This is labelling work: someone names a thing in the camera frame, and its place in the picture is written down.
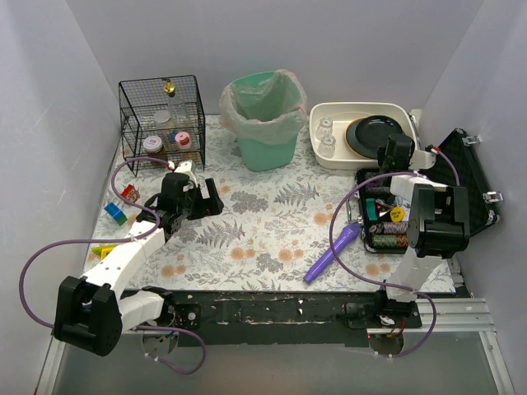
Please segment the black small plate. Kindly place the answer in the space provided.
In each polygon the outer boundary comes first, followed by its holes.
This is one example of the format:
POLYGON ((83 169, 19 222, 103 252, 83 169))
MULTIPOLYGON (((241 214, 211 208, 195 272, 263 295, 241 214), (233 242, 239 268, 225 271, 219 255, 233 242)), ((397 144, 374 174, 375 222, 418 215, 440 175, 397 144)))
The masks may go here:
POLYGON ((403 134, 403 129, 396 120, 384 115, 362 119, 355 131, 358 142, 372 151, 384 146, 391 134, 403 134))

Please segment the blue glazed ceramic plate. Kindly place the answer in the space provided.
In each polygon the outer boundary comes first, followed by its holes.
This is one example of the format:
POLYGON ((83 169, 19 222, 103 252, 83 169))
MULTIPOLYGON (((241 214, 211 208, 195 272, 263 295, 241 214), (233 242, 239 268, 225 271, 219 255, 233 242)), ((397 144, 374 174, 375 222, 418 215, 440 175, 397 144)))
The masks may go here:
POLYGON ((347 126, 345 140, 349 148, 359 156, 377 159, 379 145, 364 118, 357 119, 347 126))

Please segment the pink lid spice jar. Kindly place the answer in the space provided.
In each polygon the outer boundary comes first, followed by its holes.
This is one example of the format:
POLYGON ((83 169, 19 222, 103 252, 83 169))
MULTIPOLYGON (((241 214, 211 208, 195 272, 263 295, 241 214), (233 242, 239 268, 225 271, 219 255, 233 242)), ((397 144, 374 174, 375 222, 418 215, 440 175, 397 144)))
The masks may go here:
POLYGON ((198 146, 188 132, 178 132, 175 135, 175 144, 178 148, 178 161, 191 160, 196 165, 200 162, 198 146))

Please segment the brown jar white lid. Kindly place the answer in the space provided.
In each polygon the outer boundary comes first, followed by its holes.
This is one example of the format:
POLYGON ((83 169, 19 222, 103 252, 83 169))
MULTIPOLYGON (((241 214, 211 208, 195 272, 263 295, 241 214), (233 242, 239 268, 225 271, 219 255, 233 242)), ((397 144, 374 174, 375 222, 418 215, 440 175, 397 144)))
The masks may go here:
POLYGON ((159 136, 153 135, 146 137, 143 140, 142 147, 147 156, 163 161, 168 160, 166 149, 163 145, 162 139, 159 136))

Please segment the clear cup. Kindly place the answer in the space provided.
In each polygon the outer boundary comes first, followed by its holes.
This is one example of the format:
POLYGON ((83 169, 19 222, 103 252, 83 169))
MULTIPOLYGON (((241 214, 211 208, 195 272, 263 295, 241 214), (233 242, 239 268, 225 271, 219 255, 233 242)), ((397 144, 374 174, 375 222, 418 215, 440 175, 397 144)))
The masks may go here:
POLYGON ((336 139, 331 134, 326 134, 322 137, 318 147, 318 153, 320 156, 331 159, 334 156, 336 147, 336 139))
POLYGON ((330 117, 321 118, 315 131, 315 137, 321 140, 324 136, 332 134, 333 120, 330 117))

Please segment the clear jar blue label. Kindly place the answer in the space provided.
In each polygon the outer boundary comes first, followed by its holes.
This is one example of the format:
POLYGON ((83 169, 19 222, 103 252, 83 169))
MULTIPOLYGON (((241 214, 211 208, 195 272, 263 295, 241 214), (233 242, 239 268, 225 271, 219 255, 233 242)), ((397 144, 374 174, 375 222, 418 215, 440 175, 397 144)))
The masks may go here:
POLYGON ((153 114, 156 133, 166 144, 175 144, 175 134, 177 133, 174 119, 167 109, 157 110, 153 114))

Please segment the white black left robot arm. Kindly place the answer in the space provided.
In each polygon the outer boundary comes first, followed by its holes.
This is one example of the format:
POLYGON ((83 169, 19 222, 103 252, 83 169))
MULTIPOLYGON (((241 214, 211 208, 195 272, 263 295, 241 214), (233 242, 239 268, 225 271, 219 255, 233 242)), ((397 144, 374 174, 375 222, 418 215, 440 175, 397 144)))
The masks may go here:
POLYGON ((161 190, 145 202, 123 243, 81 277, 58 288, 53 335, 98 356, 107 356, 123 332, 144 323, 172 325, 179 317, 170 292, 147 286, 123 292, 139 268, 175 235, 184 221, 218 216, 224 204, 213 179, 201 186, 194 164, 172 165, 161 190))

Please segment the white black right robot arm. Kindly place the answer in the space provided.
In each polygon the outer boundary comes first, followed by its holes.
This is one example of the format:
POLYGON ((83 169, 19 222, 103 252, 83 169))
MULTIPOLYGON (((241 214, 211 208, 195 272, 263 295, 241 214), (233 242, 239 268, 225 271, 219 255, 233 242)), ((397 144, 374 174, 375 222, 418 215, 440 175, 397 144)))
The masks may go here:
POLYGON ((429 149, 452 169, 454 186, 408 171, 415 150, 410 137, 391 134, 385 147, 378 150, 380 174, 389 178, 389 192, 411 203, 403 261, 375 293, 372 308, 373 315, 396 323, 413 314, 417 293, 441 261, 469 244, 468 191, 460 185, 454 163, 442 150, 436 146, 429 149))

